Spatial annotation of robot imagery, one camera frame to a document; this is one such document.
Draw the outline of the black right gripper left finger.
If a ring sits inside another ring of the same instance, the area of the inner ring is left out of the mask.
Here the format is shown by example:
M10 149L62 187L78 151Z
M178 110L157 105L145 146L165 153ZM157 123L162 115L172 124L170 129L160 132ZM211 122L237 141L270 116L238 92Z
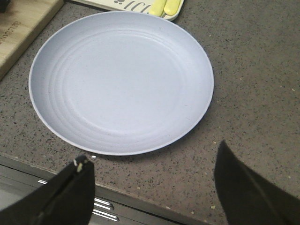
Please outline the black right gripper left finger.
M94 164L81 155L45 185L1 210L2 225L87 225L95 198Z

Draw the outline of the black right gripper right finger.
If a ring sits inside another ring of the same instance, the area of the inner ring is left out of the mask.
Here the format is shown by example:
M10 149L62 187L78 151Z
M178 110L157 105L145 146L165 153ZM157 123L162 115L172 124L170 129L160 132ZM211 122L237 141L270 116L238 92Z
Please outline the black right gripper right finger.
M300 200L238 160L225 141L217 151L214 180L228 224L300 223Z

